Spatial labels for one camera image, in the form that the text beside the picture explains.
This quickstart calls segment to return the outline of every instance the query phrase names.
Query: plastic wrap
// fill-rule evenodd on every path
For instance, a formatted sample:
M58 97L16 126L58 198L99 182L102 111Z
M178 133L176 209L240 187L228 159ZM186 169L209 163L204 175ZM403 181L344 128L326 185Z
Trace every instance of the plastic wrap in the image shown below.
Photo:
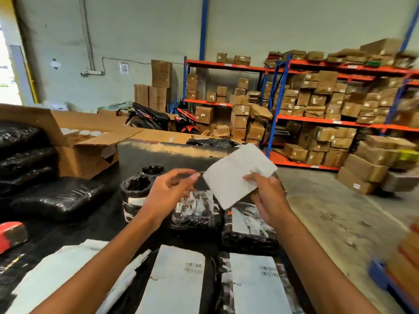
M270 278L272 280L279 279L285 292L286 299L284 295L282 295L282 301L288 302L292 314L304 314L304 311L302 310L300 306L300 302L297 299L296 293L294 291L294 288L290 284L290 281L288 280L287 273L285 271L285 266L281 264L280 262L275 262L272 260L267 265L260 266L254 270L255 272L251 271L253 269L248 269L246 272L246 276L248 277L248 281L251 282L252 275L262 275L264 278ZM232 267L230 262L230 254L225 252L220 252L218 254L218 270L217 270L218 278L220 279L221 289L220 289L220 295L217 301L216 305L216 313L219 314L235 314L235 303L234 303L234 286L235 284L239 284L237 279L233 280L232 275ZM256 295L257 291L255 291L254 297L255 299L248 299L249 304L251 305L253 303L258 302L258 296ZM264 302L264 313L269 313L269 311L266 309L266 302L270 301L270 299L263 299ZM274 313L287 313L288 308L287 304L284 304L283 306L279 307L281 309L280 312L278 312L278 308L274 311Z
M0 176L17 176L28 169L52 165L58 158L54 147L34 148L0 160Z
M36 145L48 145L48 138L40 128L25 123L0 121L0 157Z
M12 196L25 188L36 184L49 182L58 177L57 168L53 166L30 169L13 178L0 176L0 197Z
M221 233L224 246L250 254L276 253L279 247L276 233L262 220L255 205L237 202L224 211L224 220Z
M239 143L229 140L229 139L216 139L216 138L208 138L208 139L189 139L186 144L190 145L199 145L202 147L217 147L217 148L233 148L239 145Z
M126 222L130 222L139 212L154 180L155 177L153 175L140 172L121 183L122 209Z
M164 173L166 173L165 169L163 166L158 166L158 165L150 165L150 166L146 166L143 167L143 169L141 170L144 174L147 175L152 175L154 177L163 175Z
M93 211L96 201L108 194L105 185L77 177L61 177L53 182L34 186L10 203L20 217L46 217L72 221Z
M170 227L177 230L218 230L221 223L221 209L214 194L210 190L197 190L177 204Z

